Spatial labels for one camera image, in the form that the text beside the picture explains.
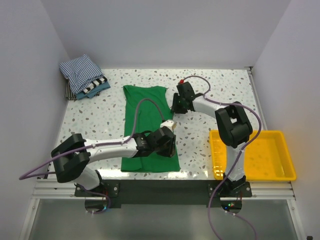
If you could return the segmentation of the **blue white striped tank top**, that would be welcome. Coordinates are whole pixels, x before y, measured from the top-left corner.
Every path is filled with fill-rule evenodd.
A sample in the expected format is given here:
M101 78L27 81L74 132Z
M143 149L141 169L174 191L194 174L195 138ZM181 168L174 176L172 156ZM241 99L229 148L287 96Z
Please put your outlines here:
M59 70L68 80L74 94L82 92L92 81L104 76L102 70L87 54L60 63Z

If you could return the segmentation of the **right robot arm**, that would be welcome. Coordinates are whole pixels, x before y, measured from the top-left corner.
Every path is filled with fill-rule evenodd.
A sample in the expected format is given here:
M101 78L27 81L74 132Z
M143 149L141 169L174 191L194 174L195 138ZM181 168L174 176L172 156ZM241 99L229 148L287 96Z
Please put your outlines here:
M180 82L173 95L171 111L175 114L198 112L215 118L220 140L226 146L226 168L218 187L221 193L233 197L246 182L243 147L253 133L248 116L239 102L223 106L195 93L189 82Z

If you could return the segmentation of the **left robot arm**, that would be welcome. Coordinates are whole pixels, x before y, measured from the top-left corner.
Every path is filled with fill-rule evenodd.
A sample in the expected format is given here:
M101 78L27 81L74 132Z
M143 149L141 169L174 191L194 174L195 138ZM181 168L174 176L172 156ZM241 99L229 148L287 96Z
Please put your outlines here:
M171 158L176 153L175 140L176 135L167 126L116 140L90 140L80 133L73 134L51 152L57 182L73 182L92 196L99 196L104 184L101 175L91 170L89 164L114 158L148 157L153 153Z

